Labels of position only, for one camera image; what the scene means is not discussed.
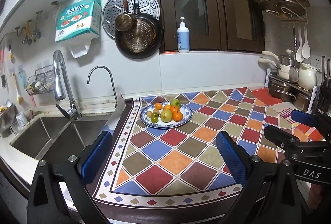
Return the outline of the large orange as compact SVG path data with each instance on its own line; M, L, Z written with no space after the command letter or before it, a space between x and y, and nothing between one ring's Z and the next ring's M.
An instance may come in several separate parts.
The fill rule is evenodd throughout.
M171 106L170 111L172 112L172 114L176 114L180 112L180 108L178 106Z
M176 122L180 122L183 119L183 114L180 111L176 111L172 114L172 119Z

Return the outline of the yellow-green pear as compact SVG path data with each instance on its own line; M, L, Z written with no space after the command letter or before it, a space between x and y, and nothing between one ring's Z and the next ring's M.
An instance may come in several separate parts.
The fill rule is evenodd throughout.
M162 122L168 123L172 121L172 112L170 109L163 109L160 113L160 119Z

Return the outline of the green apple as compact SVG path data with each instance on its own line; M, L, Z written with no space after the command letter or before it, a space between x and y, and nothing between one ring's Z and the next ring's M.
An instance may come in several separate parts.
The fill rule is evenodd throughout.
M176 107L180 108L181 107L181 102L180 102L179 99L173 99L173 100L170 101L170 106L176 106Z

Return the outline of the brown kiwi front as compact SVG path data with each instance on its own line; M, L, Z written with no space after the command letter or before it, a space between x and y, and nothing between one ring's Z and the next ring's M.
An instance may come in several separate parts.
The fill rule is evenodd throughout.
M146 115L147 115L147 117L151 118L151 117L152 117L152 115L153 115L153 112L151 112L151 111L148 111L148 112L146 113Z

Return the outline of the small green persimmon front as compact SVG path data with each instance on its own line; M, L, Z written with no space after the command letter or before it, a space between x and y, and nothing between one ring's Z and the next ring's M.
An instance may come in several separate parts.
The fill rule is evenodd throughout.
M158 117L152 116L150 120L151 120L152 123L157 123L158 122Z

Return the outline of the chrome kitchen faucet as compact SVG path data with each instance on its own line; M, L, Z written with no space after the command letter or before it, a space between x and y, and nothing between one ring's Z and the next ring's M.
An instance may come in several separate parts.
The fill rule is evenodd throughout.
M60 50L56 50L53 54L53 71L55 75L55 88L54 96L55 101L64 100L66 97L69 99L70 108L68 110L56 104L56 108L67 118L78 120L81 118L81 112L73 97L71 85L67 75L67 69L63 54Z

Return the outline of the red striped cloth mat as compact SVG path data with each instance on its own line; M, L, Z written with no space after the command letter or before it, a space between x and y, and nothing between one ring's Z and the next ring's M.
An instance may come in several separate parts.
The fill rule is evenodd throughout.
M279 114L284 120L281 120L280 126L283 129L289 129L288 122L292 125L292 133L303 142L319 142L324 138L315 127L309 127L292 120L291 112L295 110L294 105L291 102L284 102L281 99L274 98L269 94L267 88L253 89L252 94L267 107L271 108Z

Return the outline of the white pot rack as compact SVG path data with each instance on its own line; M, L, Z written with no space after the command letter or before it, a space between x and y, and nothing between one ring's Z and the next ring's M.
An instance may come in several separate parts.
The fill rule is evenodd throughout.
M265 85L272 97L290 102L296 109L305 113L312 113L318 96L317 86L314 86L312 90L304 89L296 82L279 78L273 68L268 68L266 71Z

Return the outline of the cream ceramic kettle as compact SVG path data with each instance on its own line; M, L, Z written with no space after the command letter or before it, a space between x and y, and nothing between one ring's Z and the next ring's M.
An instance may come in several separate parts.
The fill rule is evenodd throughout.
M317 71L319 68L316 68L310 64L301 62L299 67L299 80L298 85L305 90L312 91L314 86L317 85Z

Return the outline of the steel pot lower rack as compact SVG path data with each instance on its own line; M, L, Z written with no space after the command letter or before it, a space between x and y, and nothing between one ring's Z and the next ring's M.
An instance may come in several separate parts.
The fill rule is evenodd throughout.
M296 100L293 87L274 78L269 79L268 91L272 97L281 99L284 102L294 102Z

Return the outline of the metal skimmer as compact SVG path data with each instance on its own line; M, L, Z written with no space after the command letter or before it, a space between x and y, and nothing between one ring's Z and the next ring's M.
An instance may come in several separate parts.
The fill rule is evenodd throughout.
M293 26L293 43L294 43L294 55L293 55L293 63L291 68L289 69L289 80L293 83L296 83L299 80L299 71L297 69L296 64L296 51L297 51L297 38L296 38L296 29Z

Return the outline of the stainless steel sink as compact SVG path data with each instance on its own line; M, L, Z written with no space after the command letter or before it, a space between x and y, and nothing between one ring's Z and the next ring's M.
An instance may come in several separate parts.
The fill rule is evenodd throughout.
M38 161L60 163L91 145L106 122L105 116L86 116L78 120L41 117L10 145Z

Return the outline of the white ladle spoon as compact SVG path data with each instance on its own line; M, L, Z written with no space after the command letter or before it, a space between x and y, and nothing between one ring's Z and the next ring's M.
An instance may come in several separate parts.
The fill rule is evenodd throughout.
M302 55L302 32L301 32L301 27L298 26L297 28L297 33L298 33L298 37L299 37L299 48L296 51L296 60L297 62L301 63L304 60L304 57Z

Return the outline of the white rice spoon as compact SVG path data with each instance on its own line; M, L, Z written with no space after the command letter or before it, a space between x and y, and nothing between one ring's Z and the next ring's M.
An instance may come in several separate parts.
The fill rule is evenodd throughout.
M305 59L309 59L311 56L311 49L308 42L308 36L307 36L307 27L304 27L304 44L302 47L302 56Z

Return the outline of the white mug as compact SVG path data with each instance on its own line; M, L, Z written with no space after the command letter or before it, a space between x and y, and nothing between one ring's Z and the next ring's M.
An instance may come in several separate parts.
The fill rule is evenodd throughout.
M28 123L28 120L27 120L27 117L25 116L25 113L24 112L20 112L16 115L16 120L18 122L18 125L20 127L24 127L27 125Z

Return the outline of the metal bowl with banana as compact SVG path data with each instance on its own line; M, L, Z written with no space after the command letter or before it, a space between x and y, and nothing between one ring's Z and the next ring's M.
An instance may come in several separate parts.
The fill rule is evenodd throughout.
M17 109L14 104L9 106L6 110L1 112L0 117L0 133L3 133L16 120Z

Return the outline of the dish brush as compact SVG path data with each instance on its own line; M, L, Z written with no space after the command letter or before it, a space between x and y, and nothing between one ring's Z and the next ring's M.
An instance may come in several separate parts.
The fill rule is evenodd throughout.
M16 94L17 94L17 102L19 105L22 105L23 102L24 102L24 97L22 95L20 95L20 92L18 90L18 84L17 84L17 79L16 79L16 75L15 73L13 72L12 73L12 79L13 79L13 82L14 82L14 85L15 85L15 89L16 89Z

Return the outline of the colourful diamond pattern mat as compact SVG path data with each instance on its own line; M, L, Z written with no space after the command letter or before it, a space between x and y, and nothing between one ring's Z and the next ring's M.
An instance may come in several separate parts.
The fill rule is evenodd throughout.
M175 128L156 129L141 119L144 109L169 104L172 96L128 99L113 135L113 147L91 196L112 223L190 223L223 216L242 187L216 147L226 131L250 155L268 162L282 150L264 137L274 125L290 134L295 124L248 88L178 94L192 111Z

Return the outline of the blue white porcelain plate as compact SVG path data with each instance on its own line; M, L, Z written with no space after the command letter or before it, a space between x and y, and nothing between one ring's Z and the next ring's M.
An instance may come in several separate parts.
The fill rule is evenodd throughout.
M171 129L190 121L192 110L185 104L180 107L171 106L170 102L158 102L142 109L140 120L148 127Z

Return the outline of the thin gooseneck water tap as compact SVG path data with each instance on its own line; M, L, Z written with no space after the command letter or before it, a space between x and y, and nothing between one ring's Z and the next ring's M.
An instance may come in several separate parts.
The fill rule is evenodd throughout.
M113 96L115 105L118 104L118 94L111 70L104 65L93 67L87 77L87 85L92 84L93 96L106 98Z

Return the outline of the blue soap pump bottle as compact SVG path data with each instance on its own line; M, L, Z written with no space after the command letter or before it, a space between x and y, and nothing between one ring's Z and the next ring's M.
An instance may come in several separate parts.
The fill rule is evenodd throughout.
M180 27L177 29L177 44L180 53L188 53L190 51L190 33L186 27L184 17L180 17Z

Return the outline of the green paper towel pack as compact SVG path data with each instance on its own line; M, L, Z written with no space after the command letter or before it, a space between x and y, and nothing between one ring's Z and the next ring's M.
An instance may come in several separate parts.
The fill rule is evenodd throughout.
M58 17L55 42L75 59L87 55L92 40L99 37L101 14L101 0L81 0L67 6Z

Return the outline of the black frying pan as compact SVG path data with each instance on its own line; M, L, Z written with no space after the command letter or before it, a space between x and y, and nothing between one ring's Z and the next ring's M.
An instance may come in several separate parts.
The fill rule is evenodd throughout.
M136 27L126 32L116 30L118 50L126 57L136 60L148 58L159 50L162 42L162 27L153 16L140 12L138 0L134 0Z

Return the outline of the round metal steamer tray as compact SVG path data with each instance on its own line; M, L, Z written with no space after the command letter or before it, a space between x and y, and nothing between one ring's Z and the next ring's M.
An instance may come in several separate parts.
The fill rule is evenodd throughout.
M127 0L128 12L134 13L134 0ZM160 7L157 0L138 0L140 12L160 18ZM115 39L115 20L118 15L124 13L124 0L108 0L102 11L102 25L107 35Z

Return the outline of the cream handled saucepan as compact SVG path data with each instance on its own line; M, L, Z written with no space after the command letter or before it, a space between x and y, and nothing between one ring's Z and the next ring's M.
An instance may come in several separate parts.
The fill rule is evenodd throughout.
M290 49L287 49L285 51L285 54L277 56L273 52L270 52L268 50L263 50L262 55L272 57L274 60L270 60L267 58L260 58L258 60L259 63L269 63L277 70L277 76L281 79L289 81L289 70L293 66L294 58L292 56L293 51Z

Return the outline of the wall shelf with boards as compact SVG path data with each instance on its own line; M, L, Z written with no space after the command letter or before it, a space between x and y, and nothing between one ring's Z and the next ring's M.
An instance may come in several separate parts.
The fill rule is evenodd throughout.
M310 6L308 0L254 0L259 7L283 22L308 23L306 9Z

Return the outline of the dark wooden window frame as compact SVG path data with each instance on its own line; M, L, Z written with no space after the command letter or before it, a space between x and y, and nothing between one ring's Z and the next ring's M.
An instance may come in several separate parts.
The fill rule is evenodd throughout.
M262 10L254 0L157 0L161 7L161 52L178 49L184 18L191 50L260 53L265 48Z

